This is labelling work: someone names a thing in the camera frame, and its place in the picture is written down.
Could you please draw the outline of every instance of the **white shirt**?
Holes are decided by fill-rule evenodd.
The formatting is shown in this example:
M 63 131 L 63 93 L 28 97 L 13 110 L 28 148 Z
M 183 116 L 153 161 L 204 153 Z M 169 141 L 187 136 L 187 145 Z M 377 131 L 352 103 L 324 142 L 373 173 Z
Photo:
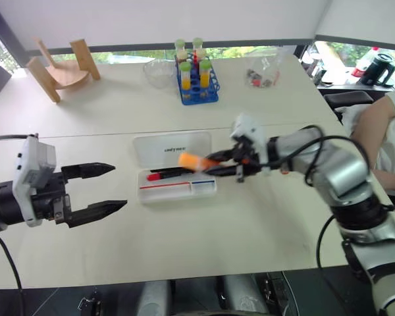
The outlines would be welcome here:
M 389 92 L 387 95 L 391 98 L 395 106 L 395 91 Z M 352 107 L 340 107 L 336 109 L 336 111 L 342 113 L 342 124 L 349 135 L 356 127 L 361 112 L 368 106 L 370 106 L 370 104 L 359 104 L 353 105 Z M 386 136 L 379 149 L 376 169 L 395 174 L 395 118 L 390 121 Z

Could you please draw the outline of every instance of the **robotic arm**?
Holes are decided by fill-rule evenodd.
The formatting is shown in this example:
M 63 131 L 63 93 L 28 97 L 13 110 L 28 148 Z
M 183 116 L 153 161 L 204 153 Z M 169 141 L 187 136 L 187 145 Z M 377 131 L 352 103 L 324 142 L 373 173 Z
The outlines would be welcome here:
M 114 166 L 85 163 L 56 167 L 55 148 L 40 143 L 37 136 L 28 136 L 18 154 L 14 181 L 0 183 L 0 231 L 8 225 L 25 222 L 38 226 L 43 219 L 67 223 L 72 228 L 98 221 L 126 205 L 127 201 L 102 201 L 72 212 L 65 184 L 73 178 L 100 176 Z
M 219 165 L 205 172 L 215 176 L 234 175 L 238 182 L 259 171 L 269 173 L 271 169 L 309 172 L 311 184 L 338 223 L 350 267 L 372 285 L 378 314 L 395 316 L 395 221 L 389 213 L 393 208 L 382 205 L 374 194 L 364 161 L 329 140 L 320 144 L 320 137 L 318 129 L 305 128 L 266 141 L 262 127 L 251 117 L 240 115 L 231 133 L 236 145 L 208 156 L 217 161 L 232 159 L 236 164 Z M 308 143 L 313 144 L 290 155 Z

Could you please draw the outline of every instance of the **wooden stand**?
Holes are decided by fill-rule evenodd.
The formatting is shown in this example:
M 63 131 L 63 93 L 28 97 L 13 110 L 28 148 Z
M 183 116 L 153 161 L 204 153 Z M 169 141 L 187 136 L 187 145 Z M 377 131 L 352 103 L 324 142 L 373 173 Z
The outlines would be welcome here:
M 43 42 L 40 39 L 36 41 L 49 66 L 44 67 L 37 57 L 32 58 L 26 66 L 53 102 L 58 103 L 61 100 L 56 90 L 81 84 L 89 73 L 94 80 L 101 78 L 84 39 L 70 43 L 76 61 L 58 63 L 51 57 Z

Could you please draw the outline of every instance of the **black kettle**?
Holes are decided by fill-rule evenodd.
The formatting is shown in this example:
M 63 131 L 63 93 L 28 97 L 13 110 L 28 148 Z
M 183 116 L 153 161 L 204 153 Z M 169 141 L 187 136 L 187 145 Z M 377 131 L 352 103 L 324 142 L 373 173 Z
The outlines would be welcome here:
M 373 59 L 373 62 L 364 72 L 363 76 L 360 79 L 360 82 L 362 84 L 365 84 L 366 86 L 385 85 L 395 71 L 395 66 L 392 64 L 393 61 L 394 59 L 392 58 L 392 56 L 388 54 L 377 54 L 376 57 Z M 379 82 L 379 78 L 386 70 L 388 71 L 388 74 L 382 82 Z

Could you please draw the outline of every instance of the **white table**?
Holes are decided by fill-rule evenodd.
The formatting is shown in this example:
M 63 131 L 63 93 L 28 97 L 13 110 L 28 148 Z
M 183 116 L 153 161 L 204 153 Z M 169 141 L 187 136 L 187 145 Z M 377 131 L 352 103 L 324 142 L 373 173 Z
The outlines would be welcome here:
M 0 134 L 55 137 L 228 128 L 243 111 L 261 124 L 336 120 L 293 55 L 281 65 L 278 84 L 268 89 L 245 86 L 243 59 L 213 64 L 221 84 L 219 101 L 195 106 L 181 103 L 174 79 L 162 90 L 150 86 L 143 64 L 98 65 L 100 81 L 59 92 L 58 104 L 30 74 L 11 78 L 0 93 Z
M 305 124 L 267 127 L 267 136 L 288 134 Z M 325 126 L 341 134 L 337 123 Z M 229 129 L 209 130 L 213 150 L 230 147 Z M 100 161 L 117 169 L 66 186 L 73 209 L 106 199 L 128 199 L 111 216 L 68 229 L 45 222 L 24 223 L 0 233 L 9 245 L 22 284 L 28 288 L 81 286 L 203 277 L 315 267 L 315 244 L 330 216 L 328 207 L 303 176 L 273 172 L 244 184 L 218 179 L 217 195 L 189 201 L 141 205 L 136 197 L 137 167 L 132 139 L 143 134 L 43 139 L 55 145 L 61 165 Z M 350 144 L 339 142 L 356 151 Z M 0 182 L 13 178 L 22 141 L 0 142 Z M 384 203 L 389 200 L 376 180 Z M 327 230 L 321 258 L 325 266 L 346 264 L 335 225 Z M 0 288 L 14 288 L 0 248 Z

